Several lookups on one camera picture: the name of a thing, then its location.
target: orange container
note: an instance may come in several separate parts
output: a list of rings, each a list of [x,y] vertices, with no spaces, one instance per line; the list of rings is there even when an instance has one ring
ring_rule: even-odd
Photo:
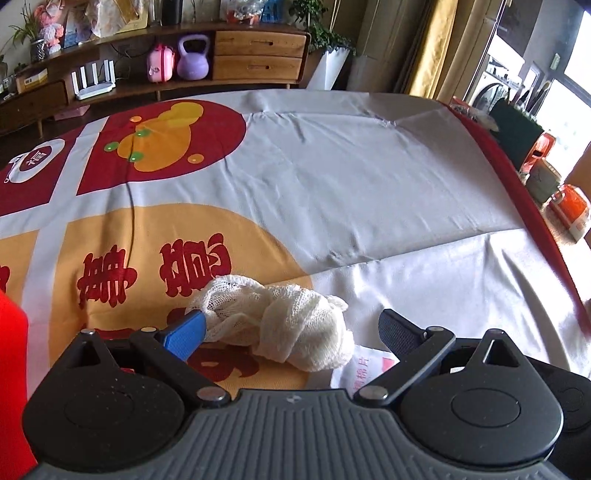
[[[552,195],[550,208],[569,230],[575,241],[581,240],[591,227],[589,199],[577,187],[565,184]]]

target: stuffed toy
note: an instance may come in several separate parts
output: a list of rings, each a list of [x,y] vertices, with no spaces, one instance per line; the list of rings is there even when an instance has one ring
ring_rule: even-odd
[[[61,0],[49,0],[47,5],[41,4],[34,11],[35,17],[41,24],[39,37],[45,40],[50,55],[61,50],[59,39],[64,36],[64,27],[58,23],[58,20],[62,9]]]

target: pink suitcase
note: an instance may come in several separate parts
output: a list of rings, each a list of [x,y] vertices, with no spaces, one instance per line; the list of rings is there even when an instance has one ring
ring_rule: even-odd
[[[173,76],[174,50],[162,44],[156,45],[148,54],[148,80],[153,83],[167,82]]]

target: wooden drawer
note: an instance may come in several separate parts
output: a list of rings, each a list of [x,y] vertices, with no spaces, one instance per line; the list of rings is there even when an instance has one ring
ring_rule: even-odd
[[[28,125],[67,105],[64,82],[49,83],[0,105],[0,129],[12,130]]]
[[[213,58],[213,80],[296,81],[301,59],[263,56],[222,56]]]
[[[302,58],[305,35],[263,31],[219,31],[215,55],[269,55]]]

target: black cable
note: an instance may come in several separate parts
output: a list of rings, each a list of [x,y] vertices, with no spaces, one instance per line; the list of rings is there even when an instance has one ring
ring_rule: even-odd
[[[117,66],[117,63],[118,63],[120,60],[121,60],[121,59],[117,59],[117,60],[115,60],[115,63],[113,64],[113,70],[115,69],[115,67]],[[104,68],[105,68],[105,64],[104,64],[104,63],[102,63],[102,64],[100,65],[100,70],[99,70],[99,73],[98,73],[98,75],[97,75],[97,78],[100,78],[100,76],[101,76],[101,75],[102,75],[102,73],[103,73],[103,69],[104,69]],[[131,67],[130,67],[130,66],[128,66],[127,77],[116,77],[116,76],[115,76],[115,80],[129,80],[129,77],[130,77],[130,75],[131,75]]]
[[[156,39],[154,39],[154,41],[152,42],[152,44],[150,45],[150,47],[148,48],[148,50],[146,50],[143,53],[139,53],[137,55],[129,55],[129,53],[127,53],[127,52],[121,53],[119,50],[117,50],[115,48],[115,46],[112,43],[110,45],[111,45],[111,48],[113,50],[115,50],[115,52],[117,53],[117,55],[119,55],[120,57],[127,57],[129,59],[136,59],[138,57],[143,57],[144,55],[147,55],[148,53],[150,53],[150,51],[154,48],[155,44],[156,44]]]

